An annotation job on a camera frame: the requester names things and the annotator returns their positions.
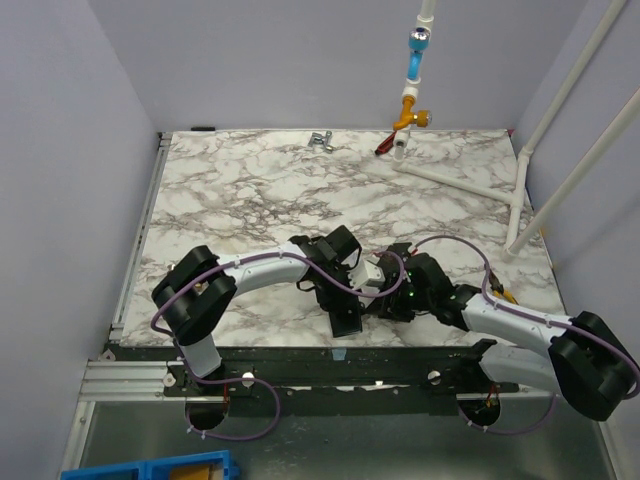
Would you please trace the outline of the black leather card holder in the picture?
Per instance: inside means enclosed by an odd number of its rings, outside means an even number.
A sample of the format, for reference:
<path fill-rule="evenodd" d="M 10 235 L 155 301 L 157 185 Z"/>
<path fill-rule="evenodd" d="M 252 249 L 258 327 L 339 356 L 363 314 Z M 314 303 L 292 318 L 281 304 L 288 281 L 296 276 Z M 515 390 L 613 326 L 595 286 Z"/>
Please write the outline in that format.
<path fill-rule="evenodd" d="M 334 308 L 328 312 L 334 338 L 362 332 L 360 303 L 358 300 Z"/>

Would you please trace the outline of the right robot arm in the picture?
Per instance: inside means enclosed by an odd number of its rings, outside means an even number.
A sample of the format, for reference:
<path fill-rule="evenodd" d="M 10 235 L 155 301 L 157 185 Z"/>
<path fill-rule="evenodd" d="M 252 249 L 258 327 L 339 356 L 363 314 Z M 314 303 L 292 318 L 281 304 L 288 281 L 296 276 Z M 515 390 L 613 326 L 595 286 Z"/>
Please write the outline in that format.
<path fill-rule="evenodd" d="M 601 317 L 544 314 L 500 301 L 484 287 L 454 284 L 426 253 L 391 245 L 374 265 L 382 298 L 368 312 L 410 322 L 417 314 L 443 325 L 499 338 L 480 357 L 464 362 L 460 379 L 480 392 L 495 382 L 531 385 L 561 395 L 578 413 L 608 419 L 639 393 L 639 365 Z"/>

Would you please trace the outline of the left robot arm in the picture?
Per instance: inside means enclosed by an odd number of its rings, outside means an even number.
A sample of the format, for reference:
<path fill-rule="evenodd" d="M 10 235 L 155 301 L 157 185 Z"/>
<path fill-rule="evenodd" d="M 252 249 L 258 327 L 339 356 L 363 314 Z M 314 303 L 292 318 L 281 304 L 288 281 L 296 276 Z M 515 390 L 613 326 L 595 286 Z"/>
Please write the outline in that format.
<path fill-rule="evenodd" d="M 201 395 L 220 387 L 222 359 L 213 330 L 234 298 L 257 289 L 309 282 L 334 337 L 361 332 L 360 301 L 349 282 L 352 267 L 345 263 L 361 253 L 344 225 L 326 236 L 293 236 L 278 249 L 246 257 L 218 256 L 205 245 L 191 249 L 151 293 L 190 366 L 188 384 Z"/>

